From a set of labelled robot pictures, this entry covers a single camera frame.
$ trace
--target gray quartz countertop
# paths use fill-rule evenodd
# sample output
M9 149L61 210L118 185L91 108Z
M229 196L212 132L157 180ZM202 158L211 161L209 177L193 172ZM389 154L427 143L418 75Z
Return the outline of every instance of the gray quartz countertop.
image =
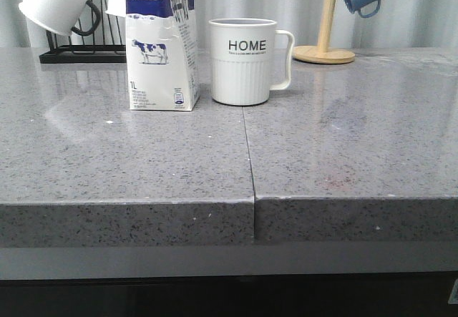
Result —
M254 107L130 111L125 64L0 49L0 247L458 240L458 52L293 62ZM281 76L278 56L276 79Z

